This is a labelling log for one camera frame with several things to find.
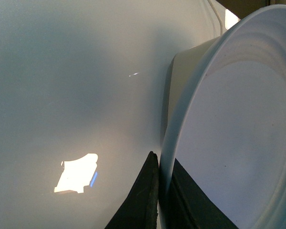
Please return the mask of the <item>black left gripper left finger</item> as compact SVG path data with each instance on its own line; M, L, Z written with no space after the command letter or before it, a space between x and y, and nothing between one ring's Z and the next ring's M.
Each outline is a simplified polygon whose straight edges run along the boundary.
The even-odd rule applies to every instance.
M107 229L155 229L158 217L159 165L150 152L127 198L106 225Z

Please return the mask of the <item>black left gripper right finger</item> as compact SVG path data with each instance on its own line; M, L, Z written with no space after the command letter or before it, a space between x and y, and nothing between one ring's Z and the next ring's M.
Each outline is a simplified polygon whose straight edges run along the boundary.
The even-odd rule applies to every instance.
M169 189L170 229L236 229L237 226L207 197L178 160Z

